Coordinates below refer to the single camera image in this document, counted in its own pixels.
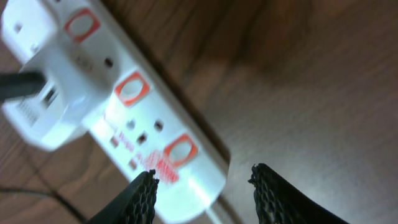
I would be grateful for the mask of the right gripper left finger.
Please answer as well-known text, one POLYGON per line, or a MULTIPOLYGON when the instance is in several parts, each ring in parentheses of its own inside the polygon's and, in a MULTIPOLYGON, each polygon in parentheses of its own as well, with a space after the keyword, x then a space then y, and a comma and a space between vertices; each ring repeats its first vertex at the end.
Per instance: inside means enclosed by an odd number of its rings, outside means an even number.
POLYGON ((152 224, 158 184, 154 169, 141 172, 88 224, 152 224))

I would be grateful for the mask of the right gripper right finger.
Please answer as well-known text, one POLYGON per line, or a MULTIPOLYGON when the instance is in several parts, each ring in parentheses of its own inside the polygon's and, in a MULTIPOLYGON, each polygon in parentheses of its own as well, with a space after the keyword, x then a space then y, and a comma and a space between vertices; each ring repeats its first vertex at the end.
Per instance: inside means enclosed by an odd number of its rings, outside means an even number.
POLYGON ((264 163, 252 166, 254 202, 260 224, 347 224, 264 163))

